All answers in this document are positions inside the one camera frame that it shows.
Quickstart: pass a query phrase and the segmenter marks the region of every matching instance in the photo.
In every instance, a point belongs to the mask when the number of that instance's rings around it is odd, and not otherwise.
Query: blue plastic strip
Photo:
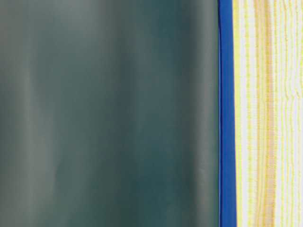
[[[219,0],[221,227],[237,226],[232,0]]]

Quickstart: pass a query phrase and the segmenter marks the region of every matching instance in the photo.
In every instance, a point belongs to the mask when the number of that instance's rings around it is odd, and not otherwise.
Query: striped textile
[[[237,224],[303,226],[303,0],[233,0]]]

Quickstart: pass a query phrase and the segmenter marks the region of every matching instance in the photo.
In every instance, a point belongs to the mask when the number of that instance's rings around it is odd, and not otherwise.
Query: yellow stripe
[[[237,224],[303,226],[303,1],[233,0]]]

